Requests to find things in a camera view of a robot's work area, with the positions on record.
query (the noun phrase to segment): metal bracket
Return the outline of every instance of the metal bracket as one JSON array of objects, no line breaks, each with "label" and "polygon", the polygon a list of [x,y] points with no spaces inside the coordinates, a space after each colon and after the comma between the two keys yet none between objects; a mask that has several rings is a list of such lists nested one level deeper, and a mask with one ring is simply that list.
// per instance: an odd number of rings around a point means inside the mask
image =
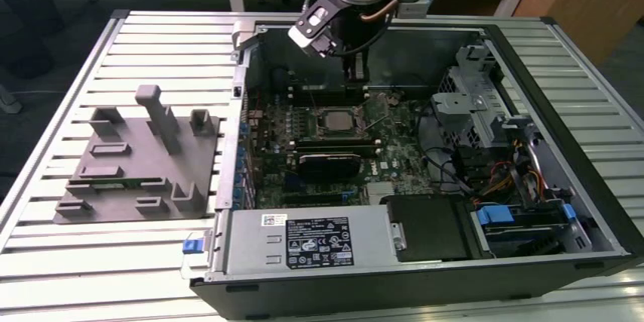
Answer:
[{"label": "metal bracket", "polygon": [[255,35],[255,22],[237,20],[232,25],[232,47],[236,50],[236,57],[232,57],[232,60],[240,62],[240,52],[257,43]]}]

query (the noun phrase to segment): slotted aluminum surface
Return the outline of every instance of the slotted aluminum surface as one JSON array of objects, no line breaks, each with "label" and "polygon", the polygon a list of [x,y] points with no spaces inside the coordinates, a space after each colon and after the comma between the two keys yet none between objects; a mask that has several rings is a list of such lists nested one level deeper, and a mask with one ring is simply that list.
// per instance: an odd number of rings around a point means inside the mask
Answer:
[{"label": "slotted aluminum surface", "polygon": [[[235,72],[229,60],[232,24],[239,19],[260,18],[295,19],[292,14],[132,12],[127,20],[111,21],[27,162],[19,186],[0,209],[3,321],[221,320],[188,289],[179,271],[181,241],[189,233],[211,227],[211,219],[53,225],[51,218],[92,134],[87,124],[92,108],[117,106],[124,116],[143,116],[133,92],[140,84],[155,83],[164,90],[163,102],[173,106],[176,115],[187,115],[199,105],[213,115],[227,117]],[[491,18],[479,17],[428,19],[432,20],[472,26],[491,22]],[[492,21],[501,27],[643,230],[644,137],[632,109],[556,27],[537,19]],[[517,109],[524,111],[509,83],[505,86]],[[225,137],[225,122],[221,132]],[[217,185],[213,175],[213,192]],[[197,269],[207,266],[200,255],[192,256],[189,263]],[[644,304],[636,298],[641,295],[644,269],[635,268],[611,277],[579,281],[541,298],[288,320],[460,320],[464,316],[484,321],[641,320]]]}]

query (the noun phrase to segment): floor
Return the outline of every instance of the floor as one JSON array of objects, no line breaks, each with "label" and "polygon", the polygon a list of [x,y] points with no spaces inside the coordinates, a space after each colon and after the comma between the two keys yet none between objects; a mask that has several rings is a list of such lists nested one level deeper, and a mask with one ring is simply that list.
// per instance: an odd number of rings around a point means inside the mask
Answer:
[{"label": "floor", "polygon": [[[13,178],[39,142],[64,92],[73,82],[85,57],[104,28],[113,9],[229,11],[228,0],[55,0],[65,21],[61,32],[45,37],[44,43],[56,60],[47,74],[33,79],[19,79],[0,68],[0,84],[24,106],[17,115],[0,111],[0,201]],[[297,11],[301,0],[244,0],[248,11]],[[19,20],[0,2],[0,38],[7,29],[19,26]],[[629,36],[601,65],[611,80],[637,113],[644,116],[644,26],[636,26]]]}]

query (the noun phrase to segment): blue tab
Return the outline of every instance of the blue tab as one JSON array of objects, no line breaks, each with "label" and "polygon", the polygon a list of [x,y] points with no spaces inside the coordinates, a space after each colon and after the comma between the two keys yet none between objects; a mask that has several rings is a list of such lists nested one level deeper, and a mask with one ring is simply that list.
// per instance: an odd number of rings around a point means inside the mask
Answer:
[{"label": "blue tab", "polygon": [[491,218],[487,217],[487,213],[484,210],[479,210],[476,212],[476,217],[479,218],[479,222],[481,223],[481,225],[491,223]]},{"label": "blue tab", "polygon": [[241,134],[241,136],[248,136],[249,133],[251,133],[251,127],[248,126],[247,123],[241,122],[240,123],[240,134]]},{"label": "blue tab", "polygon": [[183,254],[203,253],[203,238],[183,241]]},{"label": "blue tab", "polygon": [[481,225],[495,223],[495,222],[513,222],[515,217],[512,216],[511,208],[505,205],[491,205],[483,207],[477,212],[476,216]]},{"label": "blue tab", "polygon": [[573,220],[576,218],[576,213],[575,213],[575,209],[572,209],[572,205],[564,204],[561,205],[561,208],[564,209],[564,214],[568,220]]}]

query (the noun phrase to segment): red wire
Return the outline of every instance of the red wire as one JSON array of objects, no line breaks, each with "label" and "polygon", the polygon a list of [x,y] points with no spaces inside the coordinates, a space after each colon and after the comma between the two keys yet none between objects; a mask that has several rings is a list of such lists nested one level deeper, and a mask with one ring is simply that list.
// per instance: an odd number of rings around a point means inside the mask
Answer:
[{"label": "red wire", "polygon": [[504,164],[511,164],[509,161],[500,161],[497,162],[493,167],[492,167],[492,170],[491,170],[491,182],[492,182],[492,179],[495,178],[495,171],[496,171],[496,168]]}]

